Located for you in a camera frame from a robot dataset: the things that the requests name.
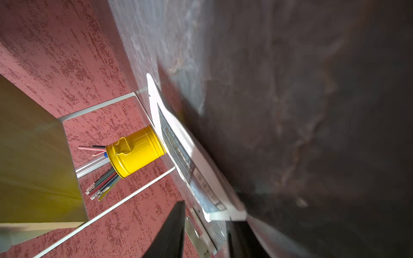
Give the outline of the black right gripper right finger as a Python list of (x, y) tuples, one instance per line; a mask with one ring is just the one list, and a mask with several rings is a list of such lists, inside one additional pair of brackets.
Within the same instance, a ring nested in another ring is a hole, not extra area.
[(227, 221), (229, 255), (231, 258), (269, 258), (246, 221)]

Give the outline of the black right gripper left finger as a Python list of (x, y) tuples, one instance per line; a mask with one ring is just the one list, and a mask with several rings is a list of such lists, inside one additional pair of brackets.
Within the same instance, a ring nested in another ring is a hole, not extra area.
[(185, 202), (176, 202), (153, 243), (143, 255), (143, 258), (183, 257), (185, 245), (185, 214)]

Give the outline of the wooden shelf with white frame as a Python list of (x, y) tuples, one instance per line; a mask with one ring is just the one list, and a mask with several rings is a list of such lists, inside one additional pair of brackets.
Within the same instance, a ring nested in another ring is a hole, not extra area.
[(169, 178), (101, 217), (53, 250), (76, 227), (158, 176), (161, 163), (120, 182), (102, 202), (84, 190), (105, 172), (78, 180), (63, 124), (1, 78), (1, 257), (139, 258), (170, 212)]

